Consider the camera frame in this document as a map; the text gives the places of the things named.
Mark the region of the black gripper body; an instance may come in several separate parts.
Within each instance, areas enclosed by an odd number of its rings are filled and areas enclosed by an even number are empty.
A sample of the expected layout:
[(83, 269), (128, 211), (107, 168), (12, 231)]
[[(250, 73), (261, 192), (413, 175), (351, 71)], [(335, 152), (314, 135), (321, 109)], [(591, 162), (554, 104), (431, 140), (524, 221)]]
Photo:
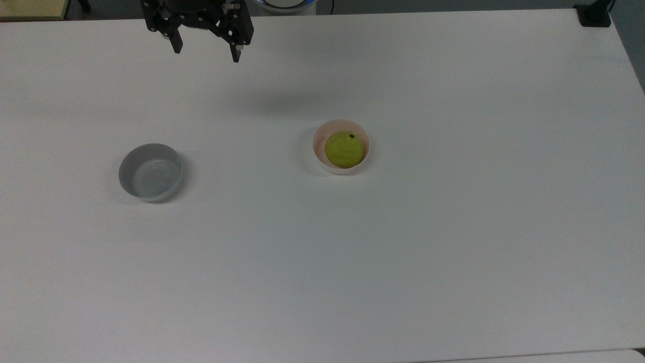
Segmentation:
[(141, 1), (150, 32), (168, 39), (180, 27), (212, 32), (226, 43), (250, 44), (254, 33), (245, 1)]

